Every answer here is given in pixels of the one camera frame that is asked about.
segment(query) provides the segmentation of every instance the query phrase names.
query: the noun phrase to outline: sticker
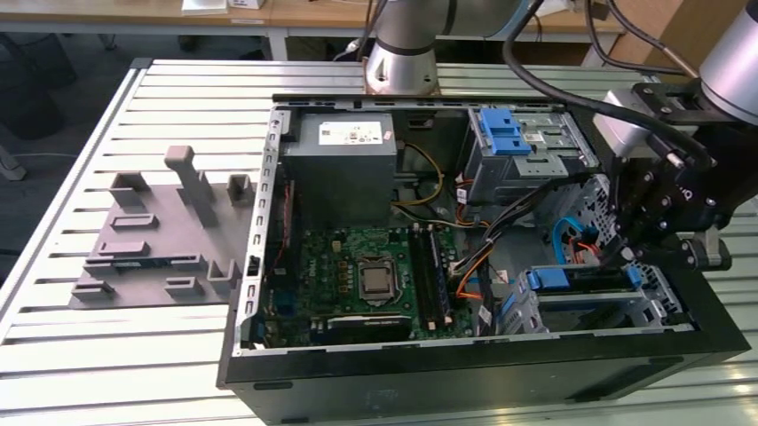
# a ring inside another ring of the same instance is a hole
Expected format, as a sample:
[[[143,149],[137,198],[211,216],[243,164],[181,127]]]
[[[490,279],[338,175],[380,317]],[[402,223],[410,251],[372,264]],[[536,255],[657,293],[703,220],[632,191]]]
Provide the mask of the sticker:
[[[525,142],[545,142],[545,138],[542,137],[542,133],[526,133],[524,135]]]
[[[493,323],[493,314],[490,310],[485,307],[485,305],[480,307],[480,318],[482,318],[482,321],[485,321],[488,325]]]
[[[460,188],[456,191],[456,195],[461,204],[466,204],[469,202],[469,191],[466,189]]]
[[[320,145],[381,145],[380,122],[324,122],[320,126]]]
[[[231,20],[233,24],[263,25],[263,20]]]

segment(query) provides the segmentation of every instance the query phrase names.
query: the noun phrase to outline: yellow wire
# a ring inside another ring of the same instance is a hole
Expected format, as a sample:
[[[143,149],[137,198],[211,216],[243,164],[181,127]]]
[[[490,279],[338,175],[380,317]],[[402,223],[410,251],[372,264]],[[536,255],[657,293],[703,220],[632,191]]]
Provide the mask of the yellow wire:
[[[422,205],[422,204],[428,204],[430,201],[433,201],[437,198],[437,196],[442,192],[442,185],[444,185],[445,176],[442,174],[442,169],[440,168],[440,165],[437,164],[436,160],[432,158],[429,153],[422,148],[420,148],[418,145],[409,144],[408,142],[406,142],[406,145],[412,146],[418,151],[418,153],[422,154],[422,156],[429,160],[432,165],[436,167],[436,170],[437,170],[437,190],[424,200],[394,201],[393,202],[394,206],[418,206],[418,205]]]

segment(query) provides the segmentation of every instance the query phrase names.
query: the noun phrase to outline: motherboard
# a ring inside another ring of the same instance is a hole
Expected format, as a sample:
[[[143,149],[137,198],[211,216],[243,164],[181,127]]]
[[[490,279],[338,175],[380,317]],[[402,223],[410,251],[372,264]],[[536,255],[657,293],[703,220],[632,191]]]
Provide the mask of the motherboard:
[[[270,298],[273,345],[473,336],[469,307],[449,297],[457,256],[449,228],[306,231],[298,286]]]

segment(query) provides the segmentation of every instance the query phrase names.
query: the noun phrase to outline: cable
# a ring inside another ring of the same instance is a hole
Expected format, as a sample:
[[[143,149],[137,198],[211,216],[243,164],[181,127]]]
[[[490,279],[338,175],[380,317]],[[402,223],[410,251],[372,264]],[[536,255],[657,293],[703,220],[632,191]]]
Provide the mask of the cable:
[[[601,254],[601,249],[596,244],[585,244],[584,242],[577,242],[577,246],[580,246],[585,250],[589,250],[594,255]]]
[[[537,20],[537,39],[534,40],[536,43],[542,42],[542,21],[541,17],[534,15],[534,20]]]
[[[271,275],[271,273],[274,272],[274,270],[277,269],[277,264],[279,263],[279,260],[282,259],[282,256],[285,255],[285,248],[287,247],[287,238],[290,237],[290,228],[287,227],[287,207],[289,207],[289,205],[290,205],[290,184],[286,184],[285,185],[285,211],[283,211],[283,214],[282,214],[282,220],[283,220],[282,247],[279,247],[279,253],[277,254],[277,258],[274,259],[274,263],[271,264],[271,268],[269,269],[266,277],[269,277]]]
[[[332,58],[332,62],[337,62],[340,59],[342,59],[345,56],[350,55],[352,53],[354,53],[358,50],[358,46],[361,43],[361,39],[357,38],[356,40],[353,40],[350,43],[348,43],[348,46],[345,47],[345,51],[342,51],[342,53],[338,53],[334,58]]]
[[[22,250],[14,250],[13,248],[0,248],[0,256],[22,256]]]
[[[404,216],[406,216],[409,219],[412,219],[416,222],[426,222],[426,223],[430,223],[430,224],[440,224],[440,225],[452,226],[454,228],[461,228],[461,229],[470,229],[470,228],[477,227],[477,226],[470,226],[470,225],[454,224],[453,222],[449,222],[448,220],[425,219],[425,218],[417,216],[414,213],[412,213],[409,211],[409,209],[406,209],[404,206],[393,206],[393,207],[396,207],[396,209],[404,214]]]
[[[562,242],[561,242],[561,225],[562,224],[569,224],[569,226],[572,226],[580,233],[585,230],[585,227],[582,226],[582,224],[577,221],[577,219],[574,219],[573,217],[562,217],[561,219],[558,219],[558,221],[556,222],[556,225],[553,226],[553,235],[552,235],[552,240],[553,240],[553,251],[556,253],[556,261],[558,262],[558,264],[566,264],[566,256],[564,254],[564,247]]]
[[[501,212],[501,215],[485,232],[485,239],[493,238],[494,233],[498,232],[508,223],[513,223],[517,219],[520,219],[520,217],[524,217],[534,209],[534,207],[537,207],[537,204],[542,201],[545,196],[548,196],[550,191],[561,188],[562,186],[586,182],[592,176],[593,173],[578,173],[570,177],[560,177],[548,181],[537,189],[532,190],[530,193],[524,195]]]
[[[418,185],[414,186],[414,195],[417,196],[417,200],[424,200],[425,197],[422,196],[422,192],[420,191]],[[429,211],[433,219],[438,219],[438,220],[446,220],[436,211],[436,208],[432,207],[429,204],[425,204],[424,207],[426,208],[426,211]]]
[[[461,282],[458,284],[458,289],[456,290],[456,296],[457,297],[465,297],[469,299],[481,299],[482,296],[478,295],[477,293],[465,293],[464,292],[464,288],[466,288],[466,283],[469,282],[469,278],[472,278],[472,274],[474,273],[474,271],[477,271],[477,268],[480,268],[480,265],[482,264],[482,262],[485,262],[485,260],[488,260],[488,256],[492,254],[493,249],[490,249],[490,251],[485,254],[485,256],[477,261],[477,263],[474,264],[474,266],[472,266],[469,268],[469,271],[466,272],[466,275],[464,275],[464,278],[461,279]]]
[[[672,62],[677,64],[677,66],[685,72],[685,75],[691,78],[701,78],[701,74],[699,70],[693,67],[693,65],[688,62],[688,60],[674,51],[670,47],[668,47],[664,42],[661,42],[653,35],[646,33],[642,28],[640,28],[625,16],[621,12],[621,9],[617,5],[617,0],[608,0],[608,6],[612,10],[612,13],[616,16],[616,19],[621,23],[622,27],[626,28],[632,34],[634,34],[641,40],[644,40],[648,44],[656,47],[664,54],[672,59]]]
[[[464,220],[464,204],[460,204],[458,208],[456,209],[456,220],[461,225],[474,225],[474,222],[468,222],[466,220]]]
[[[492,263],[492,262],[488,262],[488,266],[490,267],[490,270],[492,270],[493,272],[496,272],[496,276],[498,277],[498,280],[500,280],[506,286],[509,286],[510,283],[502,278],[501,273],[498,272],[498,270],[497,270],[496,267],[493,266],[493,263]]]
[[[590,33],[590,40],[593,41],[593,48],[596,49],[597,56],[601,57],[604,62],[609,65],[613,65],[614,67],[632,69],[633,71],[638,71],[641,73],[685,75],[685,72],[678,68],[654,67],[650,65],[633,64],[632,62],[625,62],[624,60],[618,60],[608,56],[608,53],[604,50],[604,46],[601,45],[601,41],[597,36],[596,20],[593,19],[594,4],[594,0],[585,0],[585,20],[588,24],[588,32]]]
[[[63,154],[63,153],[37,153],[37,154],[13,154],[15,157],[69,157],[69,158],[79,158],[75,154]]]
[[[442,187],[444,187],[444,184],[445,184],[445,175],[442,174],[442,169],[440,168],[440,165],[437,164],[436,159],[432,158],[432,156],[428,154],[428,152],[422,148],[420,148],[417,145],[410,144],[408,142],[406,142],[406,146],[413,148],[422,155],[422,157],[426,158],[429,163],[436,168],[436,171],[437,171],[437,189],[433,192],[433,194],[429,197],[426,197],[424,200],[396,201],[396,202],[393,202],[393,205],[394,206],[421,206],[422,204],[428,204],[429,202],[437,200],[440,194],[442,193]]]
[[[513,46],[516,44],[520,33],[522,32],[524,28],[530,22],[532,17],[534,16],[534,13],[537,13],[544,3],[545,0],[534,0],[530,10],[521,18],[517,28],[509,35],[509,38],[506,39],[506,42],[504,44],[504,58],[506,60],[506,63],[512,67],[514,74],[549,98],[560,99],[568,104],[596,111],[601,115],[606,115],[625,122],[630,122],[632,124],[636,124],[637,126],[650,130],[653,134],[666,139],[674,147],[681,149],[684,153],[692,156],[693,161],[696,162],[696,166],[700,170],[708,170],[712,167],[712,158],[709,156],[709,152],[691,135],[687,135],[672,126],[666,125],[662,121],[657,120],[646,114],[640,113],[638,111],[574,95],[568,91],[562,91],[561,89],[546,83],[544,80],[541,80],[524,67],[513,54]]]
[[[358,62],[361,62],[364,60],[364,52],[366,51],[366,44],[369,42],[369,36],[374,32],[374,27],[377,26],[377,21],[380,20],[380,17],[382,16],[382,12],[385,11],[385,7],[388,6],[389,0],[380,0],[380,3],[377,4],[377,10],[374,11],[374,16],[373,16],[372,22],[370,22],[369,21],[369,14],[372,13],[373,3],[374,3],[374,0],[370,1],[369,9],[366,11],[366,26],[364,28],[364,36],[362,36],[362,39],[361,39],[361,47],[358,48],[358,55],[356,57],[356,60]]]

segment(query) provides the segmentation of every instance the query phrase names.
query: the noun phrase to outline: black cable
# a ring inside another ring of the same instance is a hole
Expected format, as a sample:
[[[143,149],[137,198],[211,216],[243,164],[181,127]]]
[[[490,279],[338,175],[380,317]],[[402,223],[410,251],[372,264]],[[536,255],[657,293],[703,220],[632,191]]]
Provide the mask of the black cable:
[[[478,312],[478,336],[494,335],[493,320],[496,317],[496,296],[493,294],[493,286],[490,280],[489,262],[484,262],[477,270],[480,278],[480,293],[482,294],[482,307]]]
[[[0,248],[0,256],[22,256],[22,250],[14,250],[13,248]]]
[[[374,32],[374,27],[377,26],[377,21],[380,20],[380,16],[382,16],[382,12],[385,11],[385,7],[388,6],[389,0],[380,0],[377,4],[377,10],[374,11],[374,16],[372,18],[372,22],[366,22],[366,27],[364,29],[364,36],[361,39],[361,47],[358,48],[358,53],[356,55],[356,60],[361,62],[364,60],[364,53],[366,52],[366,44],[369,43],[369,36]]]
[[[402,210],[410,217],[414,217],[420,222],[429,222],[430,220],[437,220],[436,217],[424,218],[417,213],[414,213],[410,209],[404,206],[393,206],[394,209]]]
[[[522,33],[524,28],[526,27],[532,17],[537,13],[544,3],[545,0],[534,0],[530,10],[521,18],[521,22],[518,23],[516,30],[509,35],[509,38],[506,39],[506,42],[504,44],[504,59],[512,67],[514,74],[549,98],[560,99],[570,105],[589,109],[590,111],[594,111],[601,115],[606,115],[612,118],[617,118],[621,121],[630,122],[644,129],[650,130],[652,133],[662,137],[674,147],[677,147],[683,151],[683,153],[692,157],[699,170],[708,170],[712,167],[712,158],[709,156],[709,152],[691,135],[687,135],[672,126],[665,124],[661,120],[657,120],[654,117],[642,114],[638,111],[612,105],[600,100],[574,95],[568,91],[562,91],[561,89],[546,83],[544,80],[541,80],[524,67],[513,54],[513,46],[516,44],[517,37]]]
[[[532,190],[526,195],[524,195],[516,202],[512,203],[506,209],[501,212],[498,218],[493,221],[490,228],[485,232],[484,238],[493,239],[493,235],[501,228],[516,222],[517,219],[524,217],[533,209],[537,207],[537,204],[542,201],[542,199],[550,194],[550,192],[562,186],[580,184],[586,182],[593,173],[578,173],[570,177],[560,177],[548,181],[542,184],[538,188]]]
[[[687,75],[681,69],[674,67],[656,67],[652,65],[633,64],[632,62],[625,62],[624,60],[618,60],[608,56],[608,53],[604,50],[604,46],[601,46],[601,41],[597,37],[596,20],[593,19],[594,4],[594,0],[585,0],[585,19],[588,23],[588,32],[590,33],[590,40],[593,41],[593,48],[596,49],[597,56],[601,57],[604,62],[609,65],[613,65],[614,67],[632,69],[633,71],[638,71],[641,73]]]
[[[366,44],[366,42],[369,41],[369,35],[372,34],[369,32],[369,24],[372,23],[372,10],[373,9],[374,9],[374,0],[369,0],[369,5],[366,7],[366,21],[364,23],[364,34],[361,36],[361,44],[358,45],[360,49]]]
[[[534,15],[534,20],[537,20],[537,40],[534,40],[537,43],[542,42],[542,21],[541,21],[541,17]]]
[[[642,39],[648,44],[654,46],[657,49],[660,50],[666,49],[666,45],[664,44],[664,42],[661,42],[653,35],[646,33],[642,30],[642,28],[640,28],[636,24],[633,24],[632,21],[626,18],[625,14],[621,12],[621,9],[618,9],[618,4],[616,0],[608,0],[608,7],[610,8],[612,13],[616,16],[618,23],[622,25],[624,28],[626,28],[626,31],[634,34],[640,39]]]

